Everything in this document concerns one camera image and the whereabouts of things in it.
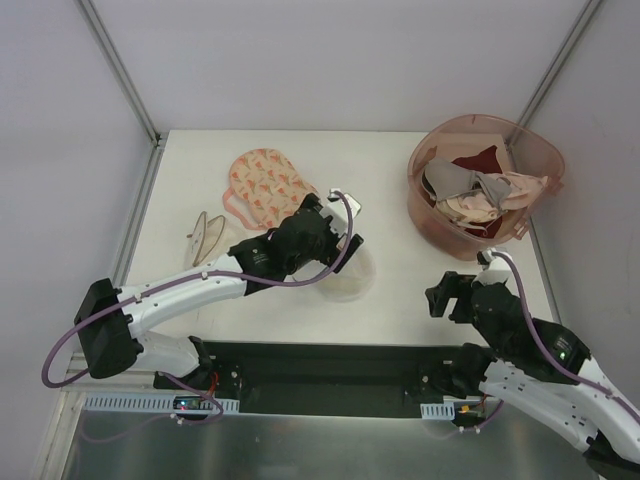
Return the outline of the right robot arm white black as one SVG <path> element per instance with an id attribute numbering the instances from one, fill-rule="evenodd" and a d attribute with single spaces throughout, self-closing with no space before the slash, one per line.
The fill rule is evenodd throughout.
<path id="1" fill-rule="evenodd" d="M 487 395 L 547 426 L 604 479 L 639 476 L 639 411 L 568 328 L 534 318 L 503 282 L 446 272 L 425 292 L 432 317 L 468 324 L 485 340 L 465 343 L 429 378 L 453 397 Z"/>

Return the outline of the white mesh laundry bag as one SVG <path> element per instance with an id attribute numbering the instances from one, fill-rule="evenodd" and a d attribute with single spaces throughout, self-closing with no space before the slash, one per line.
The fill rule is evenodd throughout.
<path id="1" fill-rule="evenodd" d="M 309 286 L 330 302 L 352 302 L 363 297 L 374 284 L 376 268 L 369 249 L 362 245 L 339 273 L 330 273 Z"/>

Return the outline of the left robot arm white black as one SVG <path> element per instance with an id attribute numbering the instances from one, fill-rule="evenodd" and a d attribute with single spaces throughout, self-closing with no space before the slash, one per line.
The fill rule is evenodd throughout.
<path id="1" fill-rule="evenodd" d="M 168 373 L 191 389 L 204 387 L 212 367 L 201 340 L 165 336 L 155 327 L 214 302 L 301 287 L 305 283 L 293 276 L 313 262 L 324 267 L 313 282 L 339 272 L 363 243 L 354 230 L 361 209 L 339 189 L 325 202 L 309 194 L 279 226 L 199 267 L 136 286 L 94 282 L 74 320 L 89 375 L 105 379 L 135 367 Z"/>

